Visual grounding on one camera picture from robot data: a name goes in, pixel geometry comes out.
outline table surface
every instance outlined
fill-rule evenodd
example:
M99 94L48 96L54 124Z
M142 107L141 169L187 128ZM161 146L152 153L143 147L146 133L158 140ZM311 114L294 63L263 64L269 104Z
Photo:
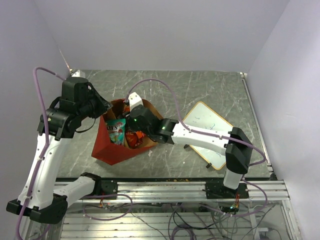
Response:
M85 70L85 76L106 100L124 98L130 87L141 79L157 78L168 83L177 95L181 116L184 118L199 101L241 128L251 142L262 148L258 129L241 76L236 72L218 71L137 71L137 70ZM144 82L135 90L150 101L166 118L178 119L170 92L158 82ZM76 134L62 160L58 177L79 177L84 172L106 178L196 178L223 177L226 171L212 167L193 149L182 145L158 144L149 151L115 165L108 165L91 157L98 131L98 121L91 130ZM81 129L93 123L85 119ZM253 151L251 163L261 160ZM247 177L270 176L267 163L249 168Z

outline purple cable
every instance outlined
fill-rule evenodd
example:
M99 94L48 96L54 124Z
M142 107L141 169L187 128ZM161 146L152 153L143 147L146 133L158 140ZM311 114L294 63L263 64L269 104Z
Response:
M178 208L176 208L175 210L173 210L173 212L172 212L172 214L171 214L171 216L170 216L170 218L169 218L169 222L168 222L168 237L169 237L170 240L174 240L174 239L172 238L172 236L170 235L170 223L171 223L172 217L174 216L174 214L175 214L175 212L176 212L177 210L178 210Z
M233 137L229 137L229 136L220 136L218 134L214 134L214 133L209 133L209 132L203 132L203 131L198 131L198 130L192 130L190 129L184 122L183 122L183 119L181 117L181 114L180 114L180 111L179 111L179 104L178 104L178 100L177 100L177 96L175 94L175 92L169 87L169 85L162 81L162 80L159 80L159 79L155 79L155 78L147 78L147 79L143 79L143 80L140 80L138 81L136 84L134 84L128 94L126 95L125 97L125 100L124 102L127 103L128 102L128 99L129 99L129 95L131 94L132 90L139 84L143 83L143 82L146 82L146 81L155 81L155 82L159 82L163 85L166 86L166 88L170 91L170 93L172 94L172 97L173 97L173 100L174 100L174 104L175 104L175 108L176 108L176 111L177 111L177 114L178 114L178 119L179 119L179 122L181 123L181 125L187 129L189 132L193 132L193 133L196 133L196 134L203 134L203 135L208 135L208 136L212 136L212 137L215 137L215 138L220 138L222 137L223 139L227 139L227 140L231 140L231 141L234 141L234 142L237 142L237 143L240 143L240 144L243 144L243 145L246 145L247 147L249 148L252 148L254 150L256 150L258 153L260 153L263 157L263 159L261 161L257 161L257 162L254 162L254 163L251 163L249 166L254 166L254 165L258 165L258 164L262 164L264 163L267 158L266 158L266 155L264 154L263 151L261 151L259 148L257 148L256 146L253 146L252 144L249 144L245 141L241 141L241 140L238 140L236 138L233 138Z
M40 156L39 156L39 159L43 159L44 155L49 147L49 124L48 124L48 116L46 114L46 107L45 107L44 99L42 97L41 90L40 90L40 85L39 85L38 76L37 76L37 70L43 70L47 73L50 73L50 74L56 76L57 78L61 79L62 81L66 80L66 79L63 78L62 76L60 76L59 74L57 74L53 71L50 71L49 69L46 69L41 66L37 66L33 69L34 85L35 85L36 93L37 93L37 96L38 96L38 99L40 102L41 112L43 115L43 123L44 123L45 144L44 144L44 147L43 147L43 149L40 153Z
M112 221L112 220L116 220L116 219L120 219L122 217L124 217L125 215L127 215L128 213L131 212L132 207L134 205L134 202L132 201L132 198L126 194L109 194L109 195L99 195L99 196L85 196L83 197L83 199L101 199L101 198L108 198L108 197L115 197L115 196L123 196L126 197L130 200L131 204L130 204L130 208L128 209L128 211L126 211L124 214L114 217L114 218L96 218L96 217L92 217L86 214L86 205L83 207L82 212L83 212L83 216L89 219L93 219L93 220L97 220L97 221Z
M204 227L208 230L209 234L212 236L213 239L217 240L217 238L215 237L215 235L213 234L213 232L210 230L210 228L206 225L206 223L202 220L202 218L196 214L195 212L193 212L193 214L202 222L202 224L204 225Z
M247 142L245 142L245 141L241 141L241 140L238 140L238 139L233 138L233 137L220 136L220 135L214 134L214 133L208 133L208 132L203 132L203 131L198 131L198 130L192 130L192 129L190 129L190 128L183 122L183 119L182 119L181 114L180 114L180 111L179 111L179 104L178 104L178 100L177 100L177 96L176 96L175 92L169 87L169 85L168 85L166 82L164 82L164 81L162 81L162 80L155 79L155 78L147 78L147 79L143 79L143 80L138 81L136 84L134 84L134 85L130 88L128 94L127 94L126 97L125 97L124 102L125 102L125 103L128 102L130 93L132 92L132 90L133 90L137 85L139 85L139 84L141 84L141 83L143 83L143 82L146 82L146 81L155 81L155 82L159 82L159 83L161 83L161 84L163 84L163 85L166 86L166 88L167 88L167 89L170 91L170 93L172 94L172 97L173 97L173 100L174 100L174 104L175 104L175 108L176 108L176 111L177 111L177 114L178 114L179 122L180 122L180 123L182 124L182 126L183 126L185 129L187 129L189 132L193 132L193 133L196 133L196 134L208 135L208 136L212 136L212 137L216 137L216 138L220 138L220 137L221 137L221 138L223 138L223 139L231 140L231 141L234 141L234 142L243 144L243 145L245 145L245 146L247 146L247 147L249 147L249 148L252 148L252 149L256 150L258 153L260 153L260 154L262 155L263 159L262 159L261 161L257 161L257 162L251 163L249 166L254 166L254 165L262 164L262 163L264 163L264 162L267 160L266 155L265 155L259 148L257 148L256 146L253 146L252 144L249 144L249 143L247 143ZM259 189L259 190L263 193L263 195L265 196L265 202L264 202L264 205L263 205L262 208L260 208L260 209L258 209L258 210L256 210L256 211L253 211L253 212L246 213L246 214L237 215L237 216L235 216L235 217L246 217L246 216L249 216L249 215L251 215L251 214L255 214L255 213L263 210L263 209L267 206L267 204L268 204L267 194L265 193L265 191L264 191L261 187L259 187L258 185L254 184L254 183L248 182L248 181L246 181L246 180L244 180L244 179L243 179L243 181L244 181L245 183L250 184L250 185L256 187L257 189ZM226 216L231 217L230 214L224 213L224 212L222 212L220 209L215 209L215 208L212 208L212 207L209 207L209 206L206 206L206 205L202 205L202 206L203 206L203 207L206 207L206 208L208 208L208 209L210 209L210 210L213 210L213 211L215 211L215 212L218 212L218 213L221 213L221 214L224 214L224 215L226 215Z
M42 97L42 94L41 94L41 90L40 90L40 86L39 86L39 81L38 81L38 76L37 76L37 70L43 70L47 73L50 73L54 76L56 76L57 78L61 79L61 80L65 80L62 76L60 76L59 74L53 72L53 71L50 71L49 69L46 69L44 67L35 67L33 69L33 80L34 80L34 84L35 84L35 89L36 89L36 93L37 93L37 96L38 96L38 99L39 99L39 102L40 102L40 107L41 107L41 112L42 112L42 115L43 115L43 122L44 122L44 134L45 134L45 144L44 144L44 147L39 155L39 160L36 162L36 165L34 167L34 170L33 170L33 173L32 173L32 176L31 176L31 180L30 180L30 185L29 185L29 188L28 188L28 191L26 193L26 196L28 198L25 199L23 205L22 205L22 208L21 208L21 211L20 211L20 214L18 216L18 220L16 222L16 226L15 226L15 236L17 237L18 240L23 240L23 238L21 237L20 235L20 224L21 224L21 221L22 221L22 217L24 215L24 212L26 210L26 207L27 205L29 204L29 197L31 197L31 193L32 193L32 190L33 190L33 187L35 185L35 181L36 181L36 177L37 177L37 174L38 174L38 171L39 171L39 168L40 168L40 165L41 165L41 162L42 162L42 159L44 158L44 155L49 147L49 124L48 124L48 117L47 117L47 113L46 113L46 107L45 107L45 103L44 103L44 99ZM33 239L33 240L40 240L50 229L50 225L48 225L48 227L44 230L44 232L37 238Z
M171 238L170 240L174 240L175 235L177 234L177 232L179 232L180 230L185 230L188 232L188 234L190 235L190 240L197 240L197 236L195 235L194 231L191 228L187 228L188 225L186 224L181 224L179 226L176 226L171 234Z
M210 238L208 238L208 239L206 239L206 240L212 240L212 239L214 239L214 240L217 240L217 239L223 239L223 240L226 240L226 238L225 238L225 237L223 237L223 238L221 238L221 237L210 237Z

